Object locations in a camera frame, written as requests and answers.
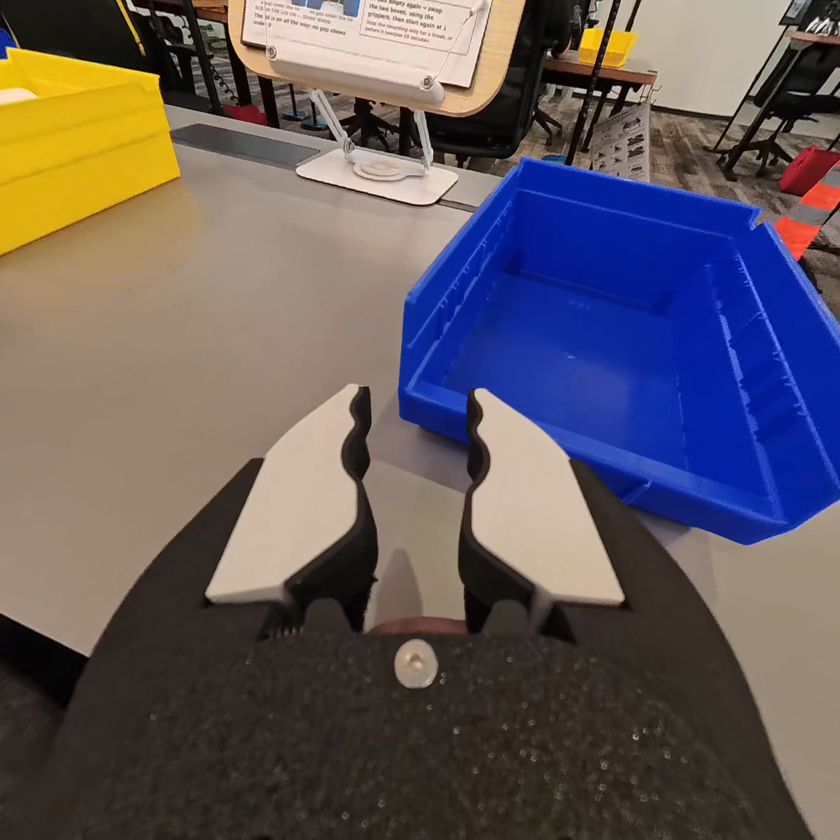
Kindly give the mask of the printed paper sheet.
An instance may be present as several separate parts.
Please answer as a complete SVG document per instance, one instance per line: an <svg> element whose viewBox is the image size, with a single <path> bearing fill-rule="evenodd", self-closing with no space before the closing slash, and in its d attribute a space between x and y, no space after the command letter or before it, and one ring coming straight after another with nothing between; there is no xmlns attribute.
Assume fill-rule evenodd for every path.
<svg viewBox="0 0 840 840"><path fill-rule="evenodd" d="M590 156L593 172L649 183L650 105L638 103L598 122Z"/></svg>

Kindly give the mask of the wooden clipboard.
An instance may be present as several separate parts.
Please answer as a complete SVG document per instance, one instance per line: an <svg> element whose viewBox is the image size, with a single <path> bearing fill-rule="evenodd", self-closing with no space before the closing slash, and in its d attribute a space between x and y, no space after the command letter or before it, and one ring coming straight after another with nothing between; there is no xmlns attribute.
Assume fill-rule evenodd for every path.
<svg viewBox="0 0 840 840"><path fill-rule="evenodd" d="M498 93L508 71L524 8L524 2L490 2L488 10L479 12L486 20L486 27L470 84L459 87L436 80L439 93L431 97L421 91L418 83L411 87L398 79L403 63L393 70L380 70L377 76L376 69L337 68L332 52L323 48L306 48L306 58L292 59L278 49L277 56L270 58L265 46L245 41L246 14L253 4L227 2L227 21L236 57L257 76L456 119L474 115Z"/></svg>

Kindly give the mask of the instruction sheet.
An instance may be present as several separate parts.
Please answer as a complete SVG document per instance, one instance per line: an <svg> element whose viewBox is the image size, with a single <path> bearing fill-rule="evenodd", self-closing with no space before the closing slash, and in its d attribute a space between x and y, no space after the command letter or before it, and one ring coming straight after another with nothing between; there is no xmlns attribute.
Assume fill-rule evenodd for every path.
<svg viewBox="0 0 840 840"><path fill-rule="evenodd" d="M468 88L491 2L245 2L242 40L312 76Z"/></svg>

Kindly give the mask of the orange traffic cone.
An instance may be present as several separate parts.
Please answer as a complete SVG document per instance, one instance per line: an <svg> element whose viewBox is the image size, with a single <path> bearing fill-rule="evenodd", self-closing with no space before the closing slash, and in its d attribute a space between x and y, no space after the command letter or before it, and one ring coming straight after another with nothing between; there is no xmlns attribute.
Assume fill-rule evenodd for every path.
<svg viewBox="0 0 840 840"><path fill-rule="evenodd" d="M775 224L775 230L795 261L812 246L839 207L839 184L831 170L814 184Z"/></svg>

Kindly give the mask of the yellow plastic bin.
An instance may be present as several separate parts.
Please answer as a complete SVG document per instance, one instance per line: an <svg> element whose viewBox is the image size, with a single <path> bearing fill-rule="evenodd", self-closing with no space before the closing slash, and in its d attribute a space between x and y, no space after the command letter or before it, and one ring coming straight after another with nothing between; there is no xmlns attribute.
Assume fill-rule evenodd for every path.
<svg viewBox="0 0 840 840"><path fill-rule="evenodd" d="M605 30L588 28L581 35L578 48L579 63L593 66L601 49ZM625 66L638 40L638 32L613 30L602 58L602 67L618 69Z"/></svg>
<svg viewBox="0 0 840 840"><path fill-rule="evenodd" d="M1 254L180 177L156 75L8 49L1 88Z"/></svg>

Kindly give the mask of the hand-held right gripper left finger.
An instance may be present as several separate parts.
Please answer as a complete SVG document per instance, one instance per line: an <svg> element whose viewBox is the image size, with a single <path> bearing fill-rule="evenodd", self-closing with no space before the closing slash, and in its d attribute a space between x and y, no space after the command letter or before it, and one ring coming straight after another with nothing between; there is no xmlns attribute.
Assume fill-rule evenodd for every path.
<svg viewBox="0 0 840 840"><path fill-rule="evenodd" d="M371 390L349 384L264 457L206 590L209 604L269 603L292 622L335 601L356 633L379 560L364 488Z"/></svg>

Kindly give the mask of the wooden desk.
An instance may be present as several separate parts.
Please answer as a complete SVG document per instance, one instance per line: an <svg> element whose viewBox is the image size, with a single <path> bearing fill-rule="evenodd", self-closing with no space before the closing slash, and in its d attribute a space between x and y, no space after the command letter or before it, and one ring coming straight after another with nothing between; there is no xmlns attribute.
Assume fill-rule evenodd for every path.
<svg viewBox="0 0 840 840"><path fill-rule="evenodd" d="M547 58L540 78L542 84L584 93L566 151L565 163L572 165L579 151L589 151L595 126L602 117L614 89L617 90L617 94L610 117L625 108L631 92L640 93L643 89L653 89L657 78L658 71L640 59L628 59L624 67L613 69L582 65L579 63L577 52L570 52L564 58Z"/></svg>

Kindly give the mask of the black office chair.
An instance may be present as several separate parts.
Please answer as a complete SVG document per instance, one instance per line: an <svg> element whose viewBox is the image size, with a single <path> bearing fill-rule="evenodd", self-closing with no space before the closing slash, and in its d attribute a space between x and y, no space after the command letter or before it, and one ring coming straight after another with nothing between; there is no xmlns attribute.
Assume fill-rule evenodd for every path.
<svg viewBox="0 0 840 840"><path fill-rule="evenodd" d="M427 115L434 161L446 154L458 163L468 158L507 159L529 131L540 79L548 55L565 57L571 46L572 1L527 1L514 38L507 73L495 97L465 118Z"/></svg>
<svg viewBox="0 0 840 840"><path fill-rule="evenodd" d="M838 114L838 90L821 93L838 68L838 38L813 41L793 38L753 98L758 111L744 135L735 145L719 152L717 166L725 179L738 180L734 172L736 164L749 152L757 155L758 175L778 161L791 163L793 159L777 139L799 121Z"/></svg>

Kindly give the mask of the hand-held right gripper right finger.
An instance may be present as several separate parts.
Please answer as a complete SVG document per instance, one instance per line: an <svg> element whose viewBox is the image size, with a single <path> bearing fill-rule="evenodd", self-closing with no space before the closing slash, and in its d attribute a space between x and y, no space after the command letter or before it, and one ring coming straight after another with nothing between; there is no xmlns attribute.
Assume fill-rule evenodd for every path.
<svg viewBox="0 0 840 840"><path fill-rule="evenodd" d="M539 425L479 387L467 397L458 575L468 620L511 602L542 631L563 604L618 608L626 596L572 458Z"/></svg>

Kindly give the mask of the white document stand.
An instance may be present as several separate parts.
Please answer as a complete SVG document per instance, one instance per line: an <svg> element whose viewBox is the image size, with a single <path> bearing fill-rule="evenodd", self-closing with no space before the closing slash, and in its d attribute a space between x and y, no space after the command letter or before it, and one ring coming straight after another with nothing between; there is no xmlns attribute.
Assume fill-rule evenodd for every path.
<svg viewBox="0 0 840 840"><path fill-rule="evenodd" d="M355 145L340 126L325 93L309 89L308 95L337 137L339 148L300 164L296 173L301 178L413 207L436 204L458 182L459 175L455 170L434 164L425 112L411 113L423 152L423 157L415 160L401 155L380 154Z"/></svg>

